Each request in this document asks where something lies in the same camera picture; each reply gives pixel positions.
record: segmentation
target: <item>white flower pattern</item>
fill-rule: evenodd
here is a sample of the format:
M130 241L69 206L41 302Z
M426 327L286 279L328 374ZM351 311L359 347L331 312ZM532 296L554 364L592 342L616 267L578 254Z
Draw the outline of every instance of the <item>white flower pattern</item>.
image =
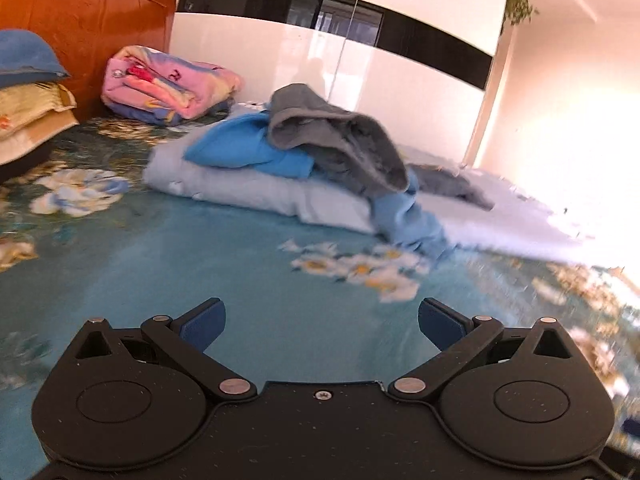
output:
M358 254L340 253L333 242L299 246L287 240L278 248L298 254L291 262L294 269L373 288L382 303L413 300L420 287L413 276L429 272L423 258L389 245L376 245Z

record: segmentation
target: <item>gray cloth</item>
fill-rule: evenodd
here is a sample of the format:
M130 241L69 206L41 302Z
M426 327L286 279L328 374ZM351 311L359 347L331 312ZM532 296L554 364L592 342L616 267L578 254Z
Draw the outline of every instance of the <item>gray cloth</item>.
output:
M409 164L409 169L415 173L421 192L464 200L485 211L491 211L494 208L494 203L484 195L482 190L473 186L460 174L453 174L441 166L426 164Z
M375 119L333 106L301 83L274 92L270 115L273 146L304 150L350 191L377 197L409 186L404 162Z

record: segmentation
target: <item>orange wooden headboard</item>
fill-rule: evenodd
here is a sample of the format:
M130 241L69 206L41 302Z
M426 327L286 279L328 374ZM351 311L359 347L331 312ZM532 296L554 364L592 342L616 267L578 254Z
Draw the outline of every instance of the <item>orange wooden headboard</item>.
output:
M129 44L166 51L174 13L175 0L0 0L0 28L32 30L53 47L84 120L105 111L107 60Z

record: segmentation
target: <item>bed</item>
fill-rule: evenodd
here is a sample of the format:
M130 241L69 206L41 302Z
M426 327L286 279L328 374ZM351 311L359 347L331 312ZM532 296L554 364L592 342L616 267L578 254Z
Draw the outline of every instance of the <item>bed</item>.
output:
M415 322L419 300L431 296L507 326L553 316L592 334L594 346L615 350L602 379L623 376L630 385L616 398L618 423L638 413L640 309L597 309L561 279L571 269L474 251L428 269L371 234L150 190L143 170L152 148L222 117L158 128L103 116L98 89L107 57L120 46L166 47L174 0L30 0L10 15L6 3L15 1L0 0L0 27L28 27L52 43L74 75L68 84L82 123L52 139L46 164L0 185L2 480L25 480L46 462L30 405L86 319L137 326L212 296L225 301L227 326L207 353L258 386L386 383L404 374L436 354ZM49 191L39 179L64 169L112 171L129 189L82 218L65 209L34 213L31 204ZM31 252L3 268L6 241ZM367 267L374 272L364 276ZM612 439L632 449L619 431Z
M79 121L104 115L100 87L107 60L121 47L169 45L175 0L0 0L0 28L26 28L49 43L71 78ZM51 143L0 166L0 182L49 156Z

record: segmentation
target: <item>pink blanket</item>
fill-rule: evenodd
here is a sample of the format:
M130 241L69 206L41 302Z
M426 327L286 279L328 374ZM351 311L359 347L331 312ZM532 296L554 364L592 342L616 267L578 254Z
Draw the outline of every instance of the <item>pink blanket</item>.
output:
M126 46L107 63L102 100L121 115L175 124L204 115L241 86L240 76L221 66Z

